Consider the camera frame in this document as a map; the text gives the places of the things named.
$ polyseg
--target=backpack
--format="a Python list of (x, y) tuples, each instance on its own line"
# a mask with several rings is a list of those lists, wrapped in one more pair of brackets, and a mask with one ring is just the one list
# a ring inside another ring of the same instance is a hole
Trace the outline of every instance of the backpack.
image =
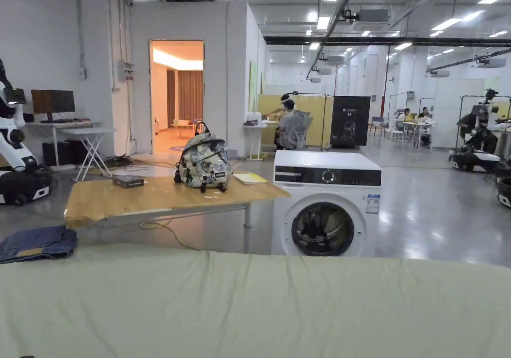
[[(204, 125), (202, 133), (198, 132), (199, 124)], [(201, 121), (197, 123), (195, 136), (185, 145), (176, 168), (174, 182), (200, 188), (203, 193), (206, 188), (213, 187), (226, 191), (233, 173), (228, 161), (226, 141), (212, 134)]]

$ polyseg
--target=white washing machine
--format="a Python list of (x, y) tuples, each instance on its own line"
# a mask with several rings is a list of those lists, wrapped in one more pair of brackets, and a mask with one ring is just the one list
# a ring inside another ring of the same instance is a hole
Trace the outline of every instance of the white washing machine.
[(374, 257), (382, 170), (360, 153), (277, 151), (272, 254)]

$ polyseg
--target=black cabinet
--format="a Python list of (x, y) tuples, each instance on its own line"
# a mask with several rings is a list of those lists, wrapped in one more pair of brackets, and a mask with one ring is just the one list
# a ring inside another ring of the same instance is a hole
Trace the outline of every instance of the black cabinet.
[(334, 96), (330, 145), (353, 148), (367, 144), (370, 96)]

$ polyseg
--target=orange curtain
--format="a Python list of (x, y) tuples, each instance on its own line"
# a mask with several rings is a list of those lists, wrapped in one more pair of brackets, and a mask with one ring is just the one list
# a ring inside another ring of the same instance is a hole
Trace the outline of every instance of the orange curtain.
[(179, 71), (179, 119), (203, 119), (203, 72)]

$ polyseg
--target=washing machine drum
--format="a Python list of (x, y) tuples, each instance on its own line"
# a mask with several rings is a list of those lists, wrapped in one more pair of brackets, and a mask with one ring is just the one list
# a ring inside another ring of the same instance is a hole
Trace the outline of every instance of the washing machine drum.
[(317, 202), (298, 213), (291, 233), (295, 245), (306, 255), (339, 256), (352, 244), (355, 227), (340, 206)]

